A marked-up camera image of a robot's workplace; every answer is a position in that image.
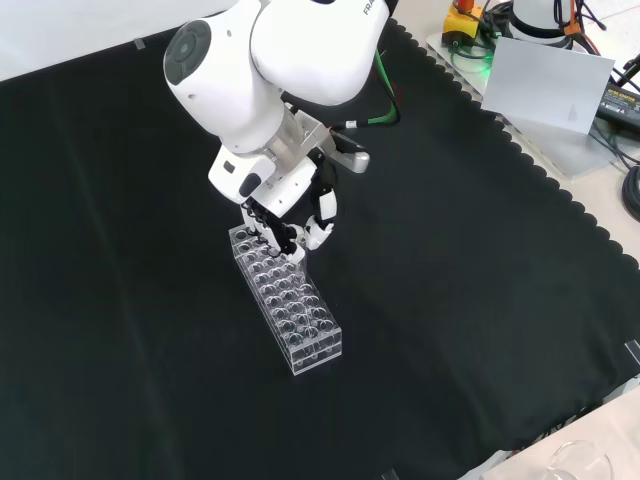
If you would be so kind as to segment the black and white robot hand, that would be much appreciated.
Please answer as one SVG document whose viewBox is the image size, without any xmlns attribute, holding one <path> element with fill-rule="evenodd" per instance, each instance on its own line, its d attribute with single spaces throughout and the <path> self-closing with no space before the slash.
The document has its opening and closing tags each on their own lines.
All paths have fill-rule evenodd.
<svg viewBox="0 0 640 480">
<path fill-rule="evenodd" d="M 332 184 L 322 178 L 324 154 L 314 148 L 290 172 L 264 154 L 239 157 L 221 148 L 208 179 L 225 198 L 240 206 L 248 235 L 268 246 L 268 253 L 300 263 L 309 250 L 318 249 L 331 235 L 338 213 Z M 303 226 L 285 216 L 308 195 L 312 215 Z"/>
</svg>

